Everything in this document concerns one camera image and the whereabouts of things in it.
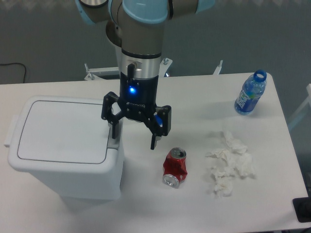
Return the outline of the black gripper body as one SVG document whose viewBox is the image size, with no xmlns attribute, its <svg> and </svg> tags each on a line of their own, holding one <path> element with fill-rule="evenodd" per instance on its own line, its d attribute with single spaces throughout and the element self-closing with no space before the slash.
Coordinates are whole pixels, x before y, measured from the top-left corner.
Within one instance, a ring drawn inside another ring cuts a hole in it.
<svg viewBox="0 0 311 233">
<path fill-rule="evenodd" d="M 126 118 L 143 122 L 152 117 L 156 111 L 157 84 L 158 76 L 129 80 L 121 74 L 118 105 Z"/>
</svg>

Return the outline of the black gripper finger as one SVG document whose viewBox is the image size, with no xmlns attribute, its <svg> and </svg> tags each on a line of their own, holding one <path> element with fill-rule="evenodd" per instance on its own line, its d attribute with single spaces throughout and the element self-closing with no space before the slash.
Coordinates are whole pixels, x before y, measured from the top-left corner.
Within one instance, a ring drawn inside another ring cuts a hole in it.
<svg viewBox="0 0 311 233">
<path fill-rule="evenodd" d="M 150 149 L 154 150 L 157 141 L 167 136 L 171 130 L 172 108 L 169 105 L 156 107 L 155 112 L 144 117 L 144 124 L 152 134 Z"/>
<path fill-rule="evenodd" d="M 118 107 L 120 108 L 119 112 L 117 112 L 116 114 L 112 112 L 112 107 L 114 103 L 117 103 Z M 101 118 L 103 120 L 107 120 L 108 123 L 111 124 L 113 139 L 116 139 L 120 134 L 120 120 L 123 117 L 125 117 L 125 102 L 114 92 L 108 92 L 103 99 Z"/>
</svg>

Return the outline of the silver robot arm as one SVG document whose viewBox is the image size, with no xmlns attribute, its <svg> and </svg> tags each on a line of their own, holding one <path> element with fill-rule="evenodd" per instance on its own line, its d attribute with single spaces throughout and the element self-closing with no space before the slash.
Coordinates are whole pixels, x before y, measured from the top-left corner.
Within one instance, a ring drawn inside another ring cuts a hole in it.
<svg viewBox="0 0 311 233">
<path fill-rule="evenodd" d="M 119 122 L 142 122 L 151 131 L 151 149 L 171 129 L 172 109 L 157 106 L 156 93 L 165 23 L 211 8 L 212 0 L 78 0 L 82 19 L 106 22 L 106 36 L 119 49 L 120 92 L 104 96 L 102 119 L 113 138 Z"/>
</svg>

